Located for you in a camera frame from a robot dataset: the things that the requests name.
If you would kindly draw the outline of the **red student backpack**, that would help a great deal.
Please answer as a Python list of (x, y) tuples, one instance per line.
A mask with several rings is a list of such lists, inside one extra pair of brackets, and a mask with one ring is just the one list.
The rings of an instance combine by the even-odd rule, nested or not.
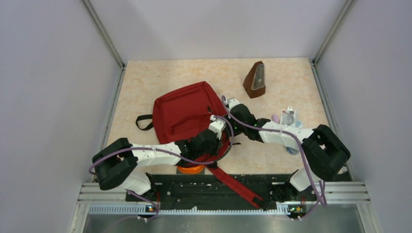
[[(146, 127), (138, 128), (142, 131), (154, 128), (159, 143), (166, 144), (195, 137), (208, 129), (211, 115), (223, 117), (226, 114), (224, 105), (213, 88), (207, 82), (199, 82), (157, 98), (154, 101), (152, 114), (138, 116), (136, 124), (138, 125), (142, 120), (152, 120)], [(224, 120), (225, 129), (228, 130), (231, 126), (225, 118)], [(263, 198), (225, 173), (218, 167), (217, 162), (206, 167), (219, 181), (254, 207), (259, 209), (266, 207)]]

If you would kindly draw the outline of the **white blister pack item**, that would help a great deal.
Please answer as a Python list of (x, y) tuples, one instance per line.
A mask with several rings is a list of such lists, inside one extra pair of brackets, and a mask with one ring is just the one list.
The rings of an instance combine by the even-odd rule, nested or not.
[(298, 127), (298, 112), (292, 106), (288, 106), (280, 113), (279, 123), (289, 127)]

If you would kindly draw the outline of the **light blue packaged item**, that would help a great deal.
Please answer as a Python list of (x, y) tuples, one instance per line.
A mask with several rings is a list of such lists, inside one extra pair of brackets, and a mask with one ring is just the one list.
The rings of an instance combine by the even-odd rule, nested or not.
[(303, 123), (300, 121), (300, 120), (296, 120), (295, 122), (294, 122), (294, 126), (296, 127), (296, 128), (298, 128), (298, 129), (301, 129), (301, 128), (303, 128)]

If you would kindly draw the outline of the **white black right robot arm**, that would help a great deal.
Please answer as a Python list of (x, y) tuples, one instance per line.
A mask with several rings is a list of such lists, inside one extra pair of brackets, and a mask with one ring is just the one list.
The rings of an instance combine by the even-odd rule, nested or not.
[(295, 172), (285, 186), (285, 194), (298, 200), (315, 182), (330, 182), (347, 163), (351, 154), (338, 136), (327, 126), (314, 129), (285, 126), (266, 118), (255, 118), (237, 99), (225, 105), (235, 135), (261, 143), (281, 144), (304, 155), (304, 167)]

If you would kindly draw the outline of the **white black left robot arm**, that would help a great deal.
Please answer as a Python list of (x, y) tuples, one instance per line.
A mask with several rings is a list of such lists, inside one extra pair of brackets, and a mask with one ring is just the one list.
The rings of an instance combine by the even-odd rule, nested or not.
[(103, 191), (122, 188), (143, 200), (154, 198), (156, 188), (149, 173), (140, 168), (156, 165), (213, 165), (233, 140), (233, 131), (206, 129), (195, 137), (160, 145), (140, 145), (120, 138), (92, 157), (88, 171), (95, 175)]

